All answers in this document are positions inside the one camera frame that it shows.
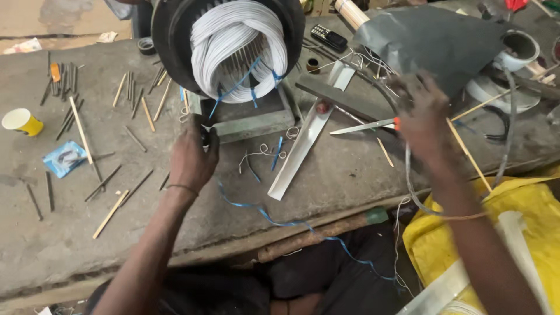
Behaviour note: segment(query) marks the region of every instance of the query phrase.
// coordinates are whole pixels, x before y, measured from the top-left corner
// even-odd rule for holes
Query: black tape roll
[[[138,50],[143,55],[153,55],[156,53],[156,48],[153,46],[153,41],[151,37],[141,38],[138,43]]]

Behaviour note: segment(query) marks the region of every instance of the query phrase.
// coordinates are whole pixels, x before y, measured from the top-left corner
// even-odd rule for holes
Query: hand
[[[446,122],[449,98],[424,70],[403,76],[391,82],[390,87],[400,97],[400,132],[410,149],[426,164],[438,163],[452,151]]]
[[[184,185],[200,192],[214,174],[220,159],[220,138],[216,129],[210,129],[208,152],[202,148],[200,128],[204,118],[198,114],[188,116],[186,129],[175,141],[171,151],[169,184]]]

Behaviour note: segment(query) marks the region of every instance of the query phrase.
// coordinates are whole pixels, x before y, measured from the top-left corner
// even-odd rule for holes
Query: bracelet
[[[178,185],[178,184],[171,184],[171,185],[167,185],[167,187],[165,187],[165,190],[168,190],[169,187],[180,187],[180,188],[184,188],[184,189],[190,191],[191,193],[195,194],[195,196],[198,197],[198,193],[197,193],[196,191],[194,191],[194,189],[192,189],[192,188],[190,188],[190,187],[188,187],[188,186],[185,186],[185,185]]]

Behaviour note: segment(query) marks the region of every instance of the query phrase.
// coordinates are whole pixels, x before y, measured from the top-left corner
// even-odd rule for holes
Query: white container
[[[517,71],[529,63],[535,61],[539,56],[540,46],[529,34],[509,30],[503,38],[503,43],[515,53],[515,56],[504,50],[494,58],[494,66],[502,69],[499,61],[502,61],[510,71]]]

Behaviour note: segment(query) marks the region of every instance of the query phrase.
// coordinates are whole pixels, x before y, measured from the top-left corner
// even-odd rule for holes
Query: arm
[[[471,185],[459,170],[459,157],[451,148],[445,121],[449,99],[426,72],[403,78],[396,87],[403,104],[399,113],[401,133],[414,155],[430,172],[434,199],[446,216],[469,216],[482,212]],[[527,281],[515,265],[500,236],[487,217],[450,220],[455,245],[466,273],[488,314],[542,314]]]
[[[171,153],[169,183],[189,189],[170,187],[165,192],[140,241],[95,307],[94,315],[145,314],[154,310],[183,218],[219,160],[216,130],[210,132],[210,147],[205,153],[200,122],[201,116],[189,117],[186,130]]]

